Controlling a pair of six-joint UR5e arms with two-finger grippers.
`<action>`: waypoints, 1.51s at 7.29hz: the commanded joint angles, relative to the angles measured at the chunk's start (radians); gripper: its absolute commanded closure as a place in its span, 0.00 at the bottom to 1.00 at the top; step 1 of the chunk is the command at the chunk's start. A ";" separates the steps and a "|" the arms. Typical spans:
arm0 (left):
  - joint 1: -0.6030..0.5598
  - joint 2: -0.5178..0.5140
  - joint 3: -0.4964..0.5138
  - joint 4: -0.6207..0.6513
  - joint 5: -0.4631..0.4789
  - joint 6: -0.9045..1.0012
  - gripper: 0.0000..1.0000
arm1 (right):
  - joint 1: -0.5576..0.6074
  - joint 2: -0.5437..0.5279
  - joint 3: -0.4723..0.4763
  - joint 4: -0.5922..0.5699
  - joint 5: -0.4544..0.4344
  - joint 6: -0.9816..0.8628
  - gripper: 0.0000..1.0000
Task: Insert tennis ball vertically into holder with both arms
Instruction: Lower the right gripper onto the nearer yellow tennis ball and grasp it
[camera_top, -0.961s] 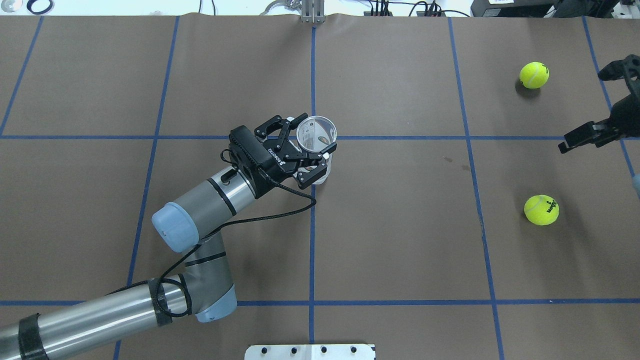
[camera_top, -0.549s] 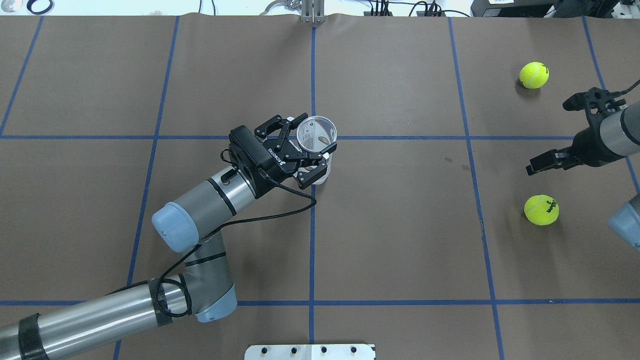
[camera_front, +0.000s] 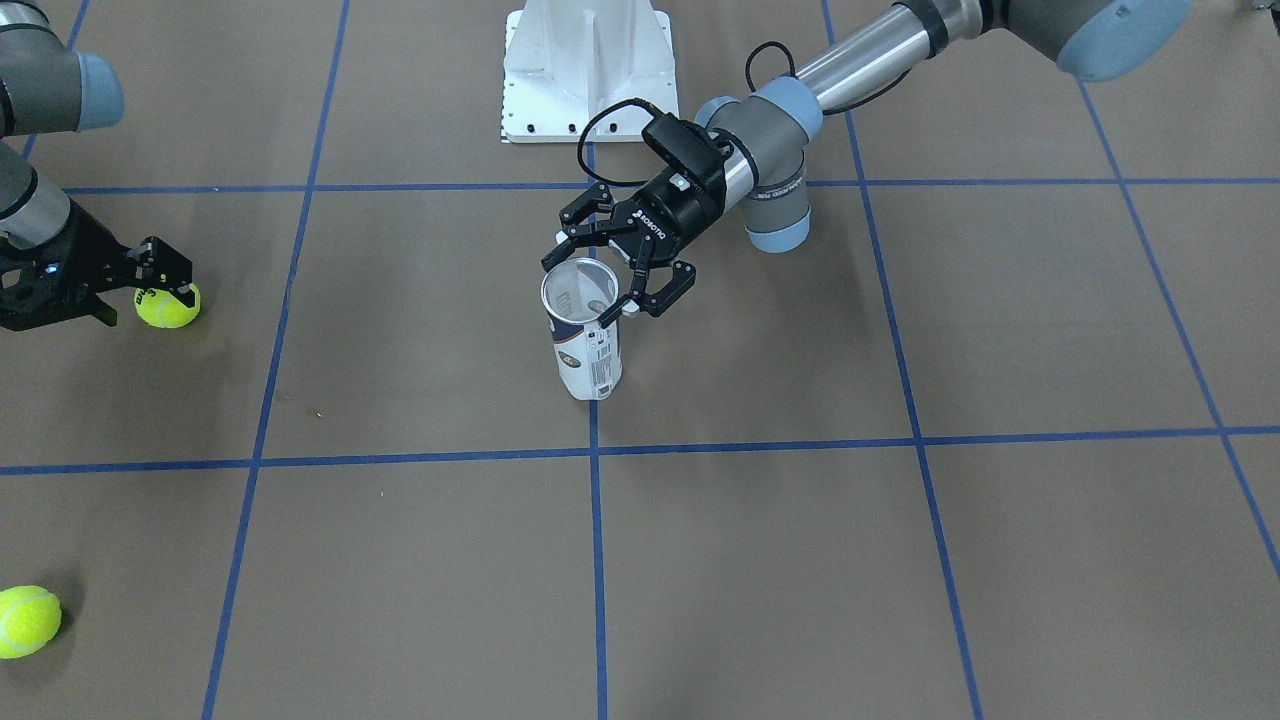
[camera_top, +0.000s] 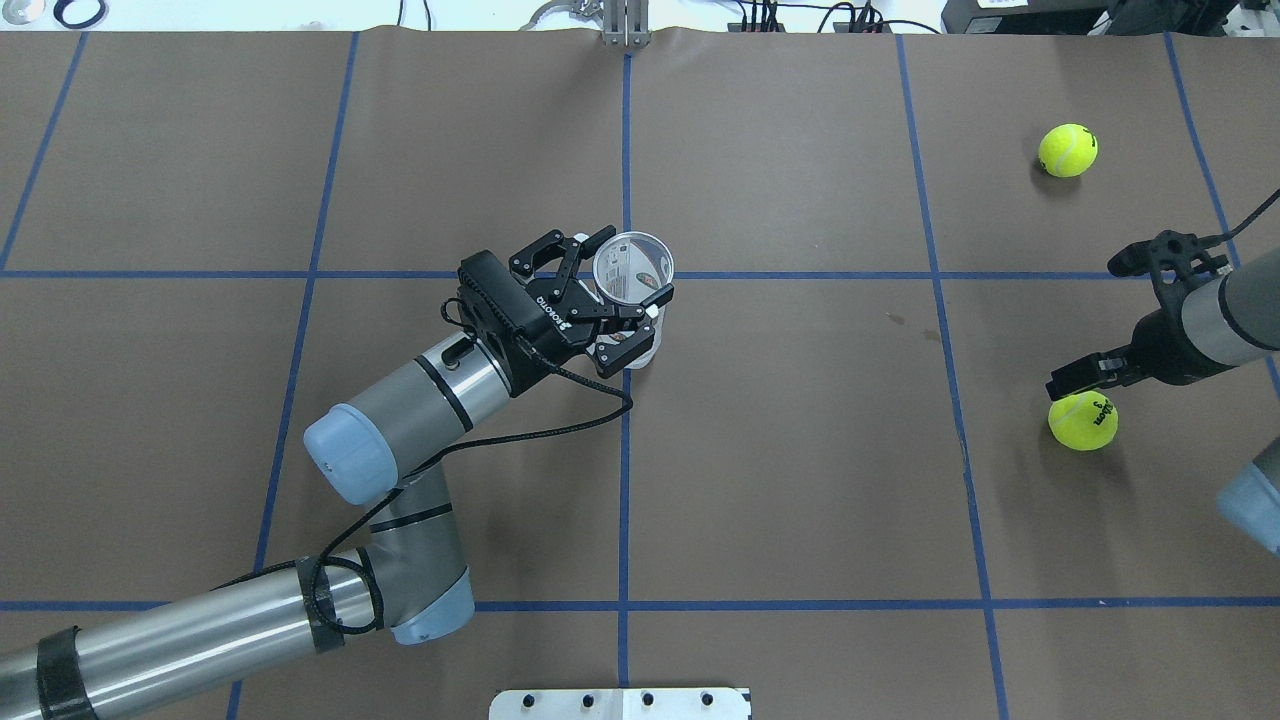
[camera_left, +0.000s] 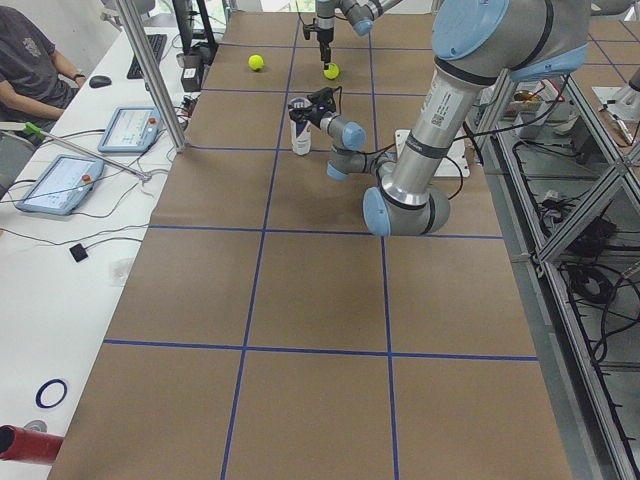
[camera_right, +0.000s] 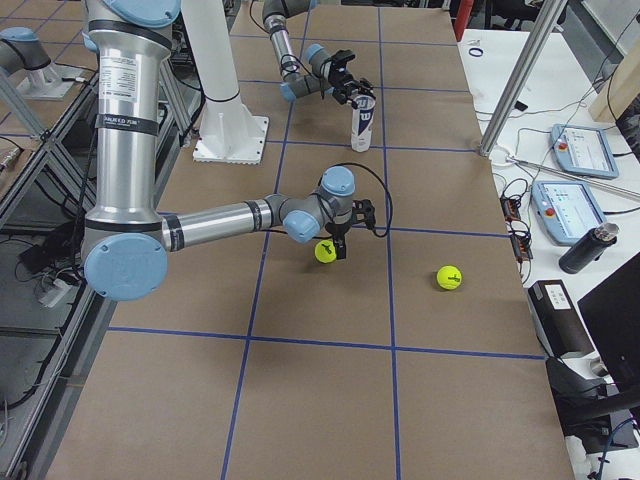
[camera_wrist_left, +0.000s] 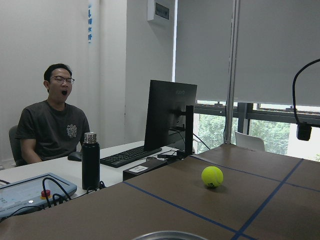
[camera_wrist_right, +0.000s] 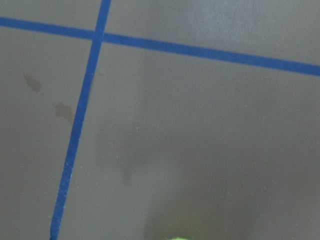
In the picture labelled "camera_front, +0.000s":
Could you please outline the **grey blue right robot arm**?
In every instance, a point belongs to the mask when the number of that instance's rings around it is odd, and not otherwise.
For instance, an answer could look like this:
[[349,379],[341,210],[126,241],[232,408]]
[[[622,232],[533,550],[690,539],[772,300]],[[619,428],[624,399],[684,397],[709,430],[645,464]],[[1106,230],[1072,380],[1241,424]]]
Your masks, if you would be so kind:
[[[114,126],[124,111],[115,70],[70,50],[35,1],[1,5],[3,137]],[[116,324],[102,293],[131,287],[148,325],[175,329],[200,313],[192,264],[157,237],[138,247],[113,233],[14,147],[1,147],[1,324],[31,331],[91,316]]]

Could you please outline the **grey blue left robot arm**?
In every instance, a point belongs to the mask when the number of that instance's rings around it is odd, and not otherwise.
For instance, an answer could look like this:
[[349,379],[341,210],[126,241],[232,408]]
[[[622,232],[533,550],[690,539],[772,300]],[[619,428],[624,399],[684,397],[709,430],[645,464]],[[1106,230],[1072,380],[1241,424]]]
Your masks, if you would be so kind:
[[562,209],[541,260],[547,311],[602,325],[662,315],[695,281],[681,252],[732,208],[759,250],[795,249],[810,223],[803,150],[824,119],[888,92],[950,44],[1006,29],[1076,79],[1106,82],[1153,56],[1189,12],[1188,1],[897,1],[749,96],[710,100],[694,120],[621,100],[602,117],[644,111],[643,142],[664,169],[625,200],[600,178]]

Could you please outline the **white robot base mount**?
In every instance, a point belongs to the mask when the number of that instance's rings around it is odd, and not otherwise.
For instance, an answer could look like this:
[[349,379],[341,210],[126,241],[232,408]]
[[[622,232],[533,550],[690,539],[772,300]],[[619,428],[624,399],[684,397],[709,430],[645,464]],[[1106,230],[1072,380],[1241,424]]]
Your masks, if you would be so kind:
[[649,1],[527,1],[504,27],[507,143],[572,143],[630,97],[681,113],[672,22]]

